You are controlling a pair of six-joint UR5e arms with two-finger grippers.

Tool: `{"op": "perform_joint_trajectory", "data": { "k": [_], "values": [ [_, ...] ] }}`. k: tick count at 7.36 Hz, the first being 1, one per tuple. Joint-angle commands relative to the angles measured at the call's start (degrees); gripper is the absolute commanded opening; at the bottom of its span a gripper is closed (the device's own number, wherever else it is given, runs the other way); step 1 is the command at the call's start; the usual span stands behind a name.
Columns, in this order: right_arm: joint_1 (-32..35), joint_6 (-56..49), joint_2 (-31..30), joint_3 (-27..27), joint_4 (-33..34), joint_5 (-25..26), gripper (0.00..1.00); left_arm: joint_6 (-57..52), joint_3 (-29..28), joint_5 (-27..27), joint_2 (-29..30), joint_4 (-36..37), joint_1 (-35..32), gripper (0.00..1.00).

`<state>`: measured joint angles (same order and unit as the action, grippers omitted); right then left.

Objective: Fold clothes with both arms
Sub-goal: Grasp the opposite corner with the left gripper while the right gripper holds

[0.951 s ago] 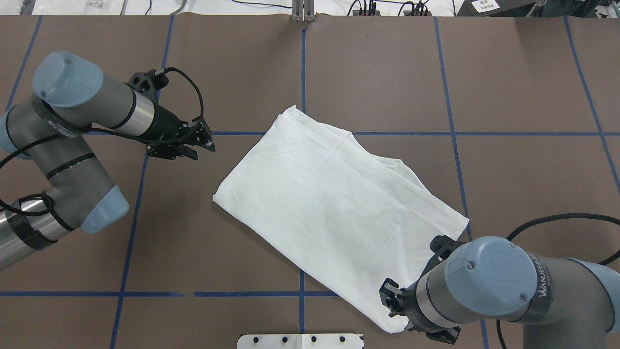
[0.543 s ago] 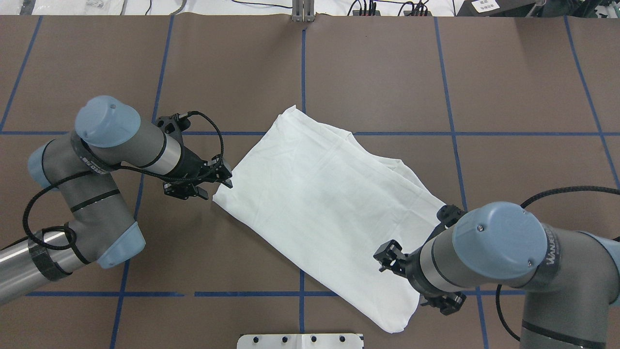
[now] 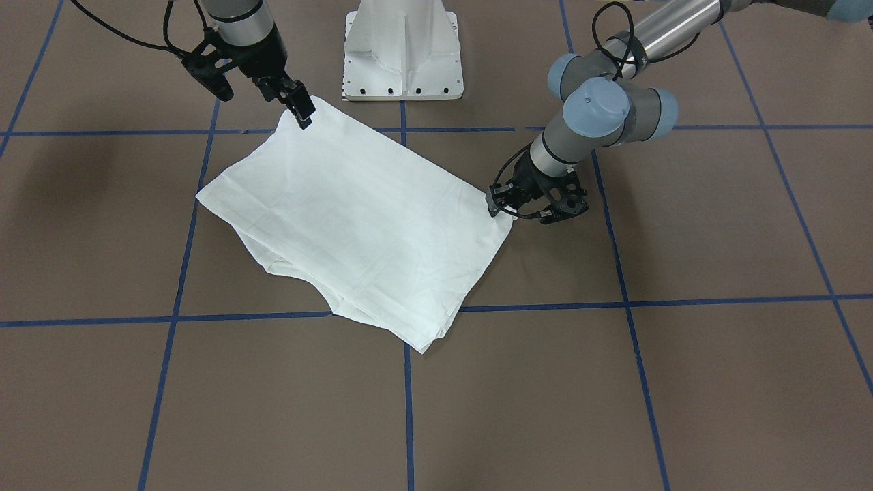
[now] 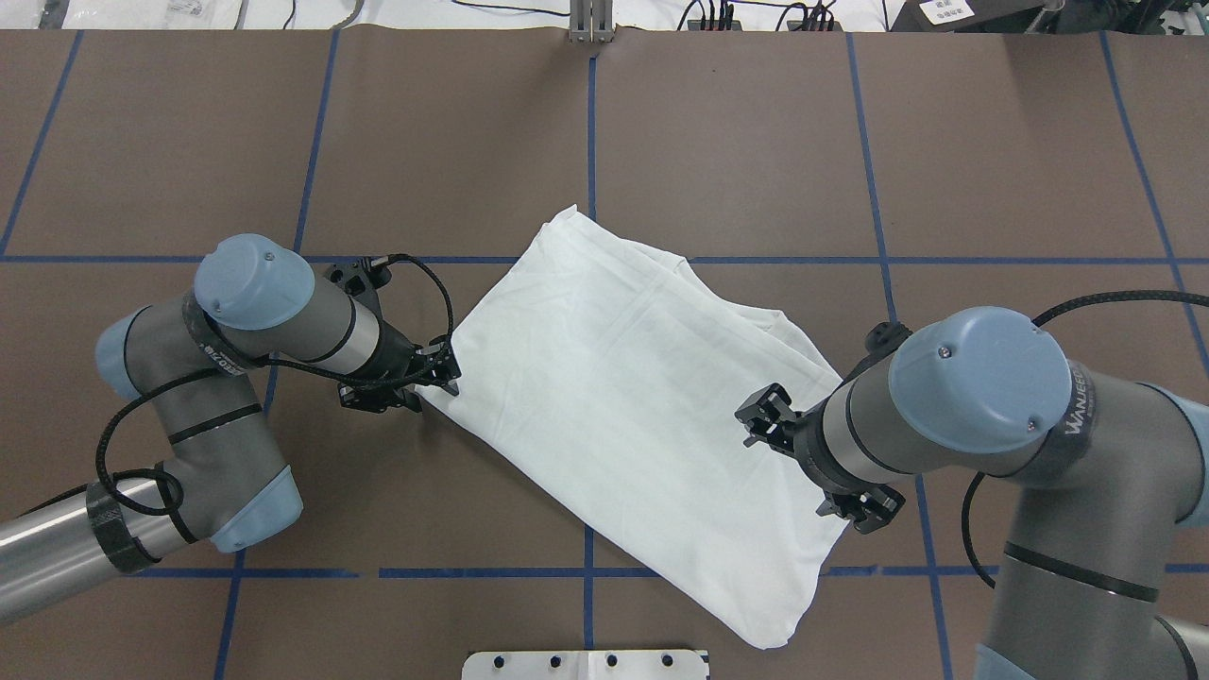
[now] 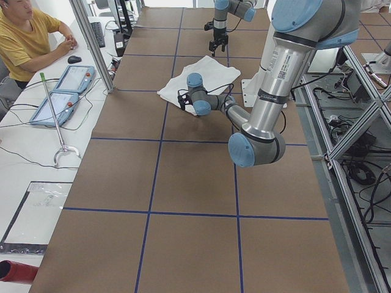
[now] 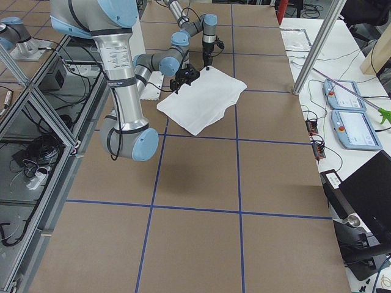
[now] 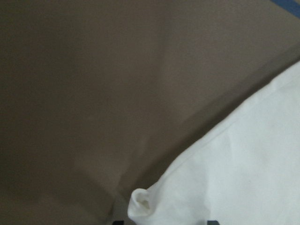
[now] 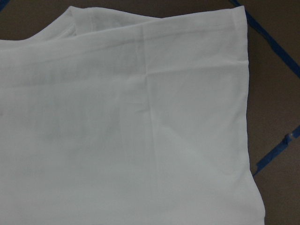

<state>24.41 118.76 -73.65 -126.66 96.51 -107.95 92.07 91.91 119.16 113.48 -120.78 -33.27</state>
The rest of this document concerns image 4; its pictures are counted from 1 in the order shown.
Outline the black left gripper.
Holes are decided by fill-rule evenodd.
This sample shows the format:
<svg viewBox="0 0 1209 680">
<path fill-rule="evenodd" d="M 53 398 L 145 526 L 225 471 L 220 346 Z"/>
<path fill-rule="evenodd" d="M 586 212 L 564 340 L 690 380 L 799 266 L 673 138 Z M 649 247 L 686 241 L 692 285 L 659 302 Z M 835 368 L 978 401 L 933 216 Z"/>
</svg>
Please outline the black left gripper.
<svg viewBox="0 0 1209 680">
<path fill-rule="evenodd" d="M 397 379 L 418 370 L 453 369 L 456 356 L 451 348 L 451 338 L 436 336 L 428 345 L 409 340 L 393 325 L 380 327 L 380 342 L 374 367 L 374 378 L 378 380 Z M 441 390 L 444 393 L 459 396 L 459 370 L 429 370 L 416 379 L 416 392 L 420 387 Z"/>
</svg>

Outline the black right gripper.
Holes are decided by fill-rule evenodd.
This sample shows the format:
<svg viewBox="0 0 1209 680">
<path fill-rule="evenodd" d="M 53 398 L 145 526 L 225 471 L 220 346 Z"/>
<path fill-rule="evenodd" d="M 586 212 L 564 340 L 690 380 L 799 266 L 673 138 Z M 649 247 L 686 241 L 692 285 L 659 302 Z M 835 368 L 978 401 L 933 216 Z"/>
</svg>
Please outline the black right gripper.
<svg viewBox="0 0 1209 680">
<path fill-rule="evenodd" d="M 837 491 L 835 460 L 825 436 L 825 407 L 812 407 L 797 417 L 789 392 L 780 382 L 756 391 L 735 410 L 748 436 L 744 446 L 768 445 L 793 456 L 803 473 L 825 492 Z M 794 425 L 780 425 L 794 422 Z"/>
</svg>

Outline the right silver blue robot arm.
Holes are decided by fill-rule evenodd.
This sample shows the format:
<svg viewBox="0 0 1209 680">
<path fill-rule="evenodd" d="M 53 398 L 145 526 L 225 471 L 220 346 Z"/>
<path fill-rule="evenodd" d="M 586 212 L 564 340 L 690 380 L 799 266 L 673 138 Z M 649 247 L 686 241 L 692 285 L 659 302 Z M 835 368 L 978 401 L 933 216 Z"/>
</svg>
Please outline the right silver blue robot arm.
<svg viewBox="0 0 1209 680">
<path fill-rule="evenodd" d="M 820 486 L 820 515 L 860 534 L 897 515 L 895 484 L 933 469 L 1019 486 L 977 679 L 1204 679 L 1207 628 L 1158 600 L 1173 537 L 1207 524 L 1207 407 L 1080 365 L 1045 327 L 1162 298 L 1182 294 L 1078 296 L 1034 318 L 971 307 L 915 332 L 884 322 L 805 413 L 769 384 L 735 417 Z"/>
</svg>

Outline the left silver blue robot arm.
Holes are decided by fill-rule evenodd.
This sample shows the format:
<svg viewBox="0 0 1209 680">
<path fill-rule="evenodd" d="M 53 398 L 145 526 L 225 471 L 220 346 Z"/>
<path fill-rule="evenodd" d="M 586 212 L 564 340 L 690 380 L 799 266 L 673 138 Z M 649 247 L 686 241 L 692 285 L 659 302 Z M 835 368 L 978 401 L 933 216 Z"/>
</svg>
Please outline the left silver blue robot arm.
<svg viewBox="0 0 1209 680">
<path fill-rule="evenodd" d="M 96 369 L 125 408 L 96 444 L 94 477 L 2 524 L 2 623 L 203 538 L 237 553 L 297 521 L 303 502 L 250 375 L 287 367 L 332 380 L 358 413 L 418 413 L 416 390 L 457 394 L 442 334 L 409 340 L 384 321 L 378 289 L 404 257 L 318 272 L 262 235 L 235 235 L 193 284 L 96 340 Z"/>
</svg>

